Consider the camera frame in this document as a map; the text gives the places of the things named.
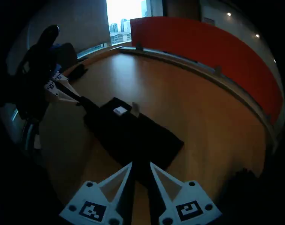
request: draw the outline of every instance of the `red partition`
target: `red partition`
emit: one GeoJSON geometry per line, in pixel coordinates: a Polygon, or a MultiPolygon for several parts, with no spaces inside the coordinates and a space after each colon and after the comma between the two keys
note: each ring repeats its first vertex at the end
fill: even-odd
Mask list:
{"type": "Polygon", "coordinates": [[[132,46],[166,51],[208,65],[246,90],[271,116],[282,107],[281,91],[263,60],[244,42],[217,27],[190,19],[147,17],[131,20],[132,46]]]}

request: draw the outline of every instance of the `black cloth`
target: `black cloth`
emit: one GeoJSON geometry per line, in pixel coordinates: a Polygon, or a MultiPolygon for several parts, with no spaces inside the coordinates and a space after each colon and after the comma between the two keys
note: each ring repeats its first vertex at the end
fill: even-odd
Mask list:
{"type": "Polygon", "coordinates": [[[133,162],[136,179],[147,187],[151,176],[149,162],[166,170],[184,143],[147,116],[135,117],[131,108],[113,98],[99,110],[91,110],[85,122],[118,163],[126,166],[133,162]],[[128,111],[118,116],[113,110],[120,106],[128,111]]]}

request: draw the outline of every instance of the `small white box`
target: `small white box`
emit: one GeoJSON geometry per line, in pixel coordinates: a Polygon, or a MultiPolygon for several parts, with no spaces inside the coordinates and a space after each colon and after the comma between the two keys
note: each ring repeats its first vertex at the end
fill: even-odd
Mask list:
{"type": "Polygon", "coordinates": [[[127,110],[123,107],[118,107],[116,109],[113,110],[113,112],[116,113],[116,115],[121,116],[122,114],[124,114],[125,112],[127,112],[127,110]]]}

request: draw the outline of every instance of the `wooden table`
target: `wooden table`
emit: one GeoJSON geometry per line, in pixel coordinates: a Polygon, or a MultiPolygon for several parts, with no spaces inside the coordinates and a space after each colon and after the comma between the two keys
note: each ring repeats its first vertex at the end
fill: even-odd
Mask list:
{"type": "MultiPolygon", "coordinates": [[[[189,71],[154,59],[114,54],[98,60],[73,87],[101,106],[117,97],[185,142],[167,172],[197,180],[213,199],[242,168],[260,175],[265,130],[231,94],[189,71]]],[[[85,128],[82,107],[54,103],[40,125],[42,154],[66,204],[86,180],[100,182],[121,166],[85,128]]],[[[147,190],[136,183],[133,224],[149,224],[147,190]]]]}

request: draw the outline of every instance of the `city building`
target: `city building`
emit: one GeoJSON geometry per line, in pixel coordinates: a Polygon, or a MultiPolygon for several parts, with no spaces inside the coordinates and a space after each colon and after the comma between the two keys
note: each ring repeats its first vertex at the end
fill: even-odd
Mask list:
{"type": "Polygon", "coordinates": [[[111,33],[111,44],[117,44],[124,41],[131,41],[131,32],[111,33]]]}
{"type": "Polygon", "coordinates": [[[124,22],[127,21],[126,19],[121,19],[121,32],[124,32],[124,22]]]}
{"type": "Polygon", "coordinates": [[[116,32],[118,32],[118,30],[117,30],[117,24],[111,24],[111,25],[109,26],[109,31],[110,31],[110,33],[116,33],[116,32]]]}
{"type": "Polygon", "coordinates": [[[130,20],[124,22],[124,32],[131,32],[131,22],[130,22],[130,20]]]}
{"type": "Polygon", "coordinates": [[[147,7],[146,7],[146,0],[141,2],[141,16],[142,17],[147,17],[148,13],[147,13],[147,7]]]}

